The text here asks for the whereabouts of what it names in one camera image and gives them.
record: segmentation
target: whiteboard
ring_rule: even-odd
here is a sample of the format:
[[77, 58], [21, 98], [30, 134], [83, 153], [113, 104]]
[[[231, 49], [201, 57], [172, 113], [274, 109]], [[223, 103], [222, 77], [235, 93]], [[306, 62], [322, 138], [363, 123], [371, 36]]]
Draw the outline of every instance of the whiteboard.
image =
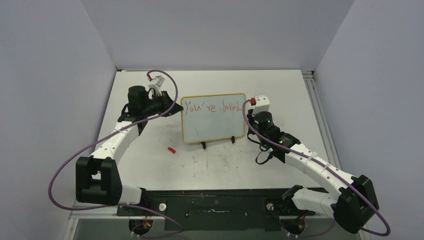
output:
[[245, 135], [244, 93], [181, 98], [182, 140], [186, 144], [240, 138]]

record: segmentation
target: gray wall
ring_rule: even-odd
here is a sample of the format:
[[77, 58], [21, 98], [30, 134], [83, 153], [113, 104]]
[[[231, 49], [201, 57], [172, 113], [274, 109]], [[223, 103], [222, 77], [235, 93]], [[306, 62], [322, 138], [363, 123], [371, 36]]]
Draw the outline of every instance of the gray wall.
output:
[[315, 69], [353, 0], [81, 0], [118, 68]]
[[[48, 183], [97, 138], [115, 69], [79, 0], [2, 1], [0, 33], [0, 239], [61, 239]], [[68, 206], [74, 168], [53, 189]]]
[[[423, 238], [423, 11], [356, 0], [315, 72], [341, 165], [374, 182], [385, 239]], [[384, 231], [378, 217], [369, 227]]]

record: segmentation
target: red marker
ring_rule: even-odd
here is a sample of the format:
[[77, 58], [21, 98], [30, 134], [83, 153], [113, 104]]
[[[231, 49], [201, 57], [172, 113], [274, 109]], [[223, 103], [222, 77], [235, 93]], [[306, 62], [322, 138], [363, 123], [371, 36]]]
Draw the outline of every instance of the red marker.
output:
[[175, 150], [172, 147], [168, 147], [168, 150], [171, 151], [173, 154], [175, 154]]

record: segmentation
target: white table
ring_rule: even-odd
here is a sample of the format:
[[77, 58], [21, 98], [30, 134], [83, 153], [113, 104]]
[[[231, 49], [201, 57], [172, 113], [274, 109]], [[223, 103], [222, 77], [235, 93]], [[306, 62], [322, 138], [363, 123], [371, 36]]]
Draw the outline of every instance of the white table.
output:
[[[184, 96], [245, 93], [266, 94], [276, 126], [327, 159], [317, 120], [300, 70], [169, 71]], [[145, 71], [118, 72], [113, 83], [99, 138], [109, 134], [128, 102], [128, 88], [147, 86]], [[173, 99], [170, 80], [162, 86]], [[319, 187], [299, 170], [272, 159], [257, 165], [257, 144], [246, 137], [200, 144], [182, 141], [181, 116], [149, 122], [118, 164], [123, 184], [147, 190], [216, 190]], [[168, 147], [176, 150], [171, 153]], [[265, 159], [262, 153], [259, 160]]]

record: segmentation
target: purple cable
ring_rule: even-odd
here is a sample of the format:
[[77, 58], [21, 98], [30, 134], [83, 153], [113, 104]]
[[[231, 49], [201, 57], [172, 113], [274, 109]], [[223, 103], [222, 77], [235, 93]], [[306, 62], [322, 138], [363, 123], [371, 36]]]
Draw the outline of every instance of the purple cable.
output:
[[[332, 224], [331, 224], [331, 226], [330, 226], [329, 228], [327, 228], [326, 230], [324, 230], [324, 231], [322, 231], [322, 232], [320, 232], [320, 233], [314, 233], [314, 234], [308, 234], [308, 235], [297, 235], [297, 237], [298, 237], [298, 238], [320, 237], [320, 236], [325, 235], [325, 234], [327, 234], [328, 232], [330, 232], [330, 231], [334, 228], [334, 226], [335, 226], [335, 225], [336, 225], [336, 220], [332, 221]], [[282, 226], [282, 229], [284, 229], [284, 231], [285, 231], [286, 233], [289, 233], [289, 234], [290, 234], [290, 236], [292, 236], [292, 237], [296, 237], [296, 234], [293, 234], [293, 233], [291, 233], [291, 232], [287, 231], [287, 230], [284, 228], [284, 226]]]
[[160, 118], [160, 117], [164, 116], [165, 114], [167, 114], [169, 111], [171, 111], [171, 109], [174, 107], [175, 103], [177, 102], [177, 98], [178, 98], [178, 87], [177, 87], [177, 83], [172, 78], [172, 76], [170, 76], [168, 73], [166, 73], [166, 72], [164, 72], [162, 70], [157, 70], [157, 69], [150, 70], [150, 71], [147, 72], [147, 76], [150, 78], [150, 73], [153, 73], [153, 72], [158, 72], [158, 73], [164, 74], [164, 75], [166, 75], [172, 81], [172, 83], [173, 83], [173, 85], [175, 87], [175, 98], [174, 98], [171, 106], [166, 111], [162, 112], [161, 114], [159, 114], [157, 116], [153, 116], [153, 117], [150, 117], [150, 118], [147, 118], [147, 119], [143, 119], [143, 120], [140, 120], [140, 121], [133, 122], [133, 123], [131, 123], [129, 125], [126, 125], [126, 126], [122, 127], [121, 129], [119, 129], [117, 131], [112, 132], [111, 134], [103, 137], [102, 139], [100, 139], [98, 141], [95, 141], [95, 142], [93, 142], [93, 143], [91, 143], [91, 144], [83, 147], [81, 150], [77, 151], [74, 155], [72, 155], [70, 158], [68, 158], [64, 163], [62, 163], [62, 165], [60, 165], [59, 169], [57, 169], [57, 171], [54, 173], [53, 177], [50, 180], [50, 183], [48, 184], [48, 198], [50, 199], [50, 201], [56, 207], [58, 207], [60, 209], [64, 209], [64, 210], [69, 210], [69, 211], [83, 211], [83, 210], [92, 210], [92, 209], [100, 209], [100, 208], [104, 208], [104, 207], [109, 207], [108, 205], [98, 205], [98, 206], [88, 206], [88, 207], [68, 207], [68, 206], [61, 205], [60, 203], [58, 203], [53, 198], [53, 194], [52, 194], [53, 183], [55, 182], [55, 180], [58, 177], [59, 173], [64, 169], [64, 167], [70, 161], [72, 161], [74, 158], [76, 158], [78, 155], [80, 155], [81, 153], [83, 153], [85, 150], [87, 150], [89, 148], [92, 148], [92, 147], [96, 146], [97, 144], [99, 144], [99, 143], [101, 143], [101, 142], [103, 142], [105, 140], [110, 139], [111, 137], [115, 136], [116, 134], [118, 134], [119, 132], [121, 132], [121, 131], [123, 131], [125, 129], [128, 129], [128, 128], [130, 128], [130, 127], [132, 127], [134, 125], [137, 125], [137, 124], [145, 123], [147, 121]]
[[[246, 104], [247, 103], [250, 103], [251, 102], [251, 100], [250, 99], [248, 99], [248, 100], [246, 100], [245, 102], [243, 102], [243, 107], [242, 107], [242, 109], [243, 109], [243, 118], [244, 118], [244, 121], [246, 122], [246, 124], [247, 124], [247, 126], [249, 127], [249, 129], [254, 133], [254, 134], [256, 134], [256, 136], [258, 137], [258, 138], [260, 138], [260, 139], [262, 139], [262, 140], [264, 140], [265, 142], [267, 142], [267, 143], [269, 143], [269, 144], [272, 144], [272, 145], [274, 145], [274, 146], [276, 146], [276, 147], [278, 147], [278, 148], [281, 148], [281, 149], [284, 149], [284, 150], [287, 150], [287, 151], [290, 151], [290, 152], [292, 152], [292, 153], [294, 153], [294, 154], [296, 154], [296, 155], [299, 155], [299, 156], [301, 156], [301, 157], [304, 157], [304, 158], [309, 158], [309, 156], [307, 156], [307, 155], [305, 155], [305, 154], [303, 154], [303, 153], [301, 153], [301, 152], [298, 152], [298, 151], [296, 151], [296, 150], [293, 150], [293, 149], [290, 149], [290, 148], [288, 148], [288, 147], [286, 147], [286, 146], [283, 146], [283, 145], [280, 145], [280, 144], [278, 144], [278, 143], [275, 143], [275, 142], [273, 142], [273, 141], [271, 141], [271, 140], [269, 140], [268, 138], [266, 138], [266, 137], [264, 137], [264, 136], [262, 136], [261, 134], [259, 134], [259, 132], [258, 131], [256, 131], [253, 127], [252, 127], [252, 125], [250, 125], [250, 123], [249, 123], [249, 120], [248, 120], [248, 117], [246, 116]], [[318, 160], [316, 160], [315, 158], [311, 158], [311, 160], [314, 162], [314, 163], [316, 163], [316, 164], [318, 164], [318, 165], [320, 165], [321, 167], [325, 167], [326, 165], [325, 164], [323, 164], [323, 163], [321, 163], [320, 161], [318, 161]], [[383, 222], [383, 224], [384, 224], [384, 226], [386, 227], [386, 232], [385, 233], [381, 233], [381, 232], [376, 232], [376, 231], [372, 231], [372, 230], [368, 230], [368, 229], [366, 229], [366, 228], [361, 228], [361, 230], [362, 231], [365, 231], [365, 232], [367, 232], [367, 233], [370, 233], [370, 234], [374, 234], [374, 235], [377, 235], [377, 236], [380, 236], [380, 237], [386, 237], [386, 236], [388, 236], [388, 235], [390, 235], [390, 232], [391, 232], [391, 229], [390, 229], [390, 226], [389, 226], [389, 223], [386, 221], [386, 219], [380, 214], [380, 212], [377, 210], [377, 208], [364, 196], [364, 195], [362, 195], [362, 193], [360, 193], [356, 188], [354, 188], [354, 186], [352, 186], [350, 183], [348, 183], [346, 180], [344, 180], [341, 176], [339, 176], [336, 172], [334, 172], [333, 170], [331, 170], [330, 168], [328, 168], [328, 167], [326, 167], [325, 168], [325, 170], [327, 170], [328, 172], [330, 172], [333, 176], [335, 176], [336, 178], [338, 178], [340, 181], [342, 181], [346, 186], [348, 186], [352, 191], [354, 191], [373, 211], [374, 211], [374, 213], [381, 219], [381, 221]]]
[[[137, 205], [128, 205], [127, 204], [125, 206], [130, 207], [130, 208], [134, 208], [134, 209], [141, 209], [141, 210], [150, 212], [152, 214], [158, 215], [158, 216], [160, 216], [162, 218], [165, 218], [166, 220], [169, 220], [170, 222], [176, 224], [178, 227], [181, 228], [181, 230], [179, 230], [179, 231], [173, 231], [173, 232], [165, 233], [165, 234], [162, 234], [162, 235], [156, 235], [156, 236], [143, 236], [143, 235], [141, 235], [140, 238], [142, 238], [142, 239], [158, 239], [158, 238], [163, 238], [163, 237], [167, 237], [167, 236], [179, 234], [179, 233], [182, 233], [184, 231], [183, 230], [183, 226], [179, 222], [175, 221], [174, 219], [170, 218], [169, 216], [163, 215], [162, 213], [159, 213], [157, 211], [150, 210], [150, 209], [145, 208], [145, 207], [142, 207], [142, 206], [137, 206]], [[138, 229], [139, 227], [141, 227], [142, 225], [143, 225], [143, 223], [138, 224], [137, 226], [133, 227], [131, 229], [131, 234], [134, 233], [134, 231], [136, 229]]]

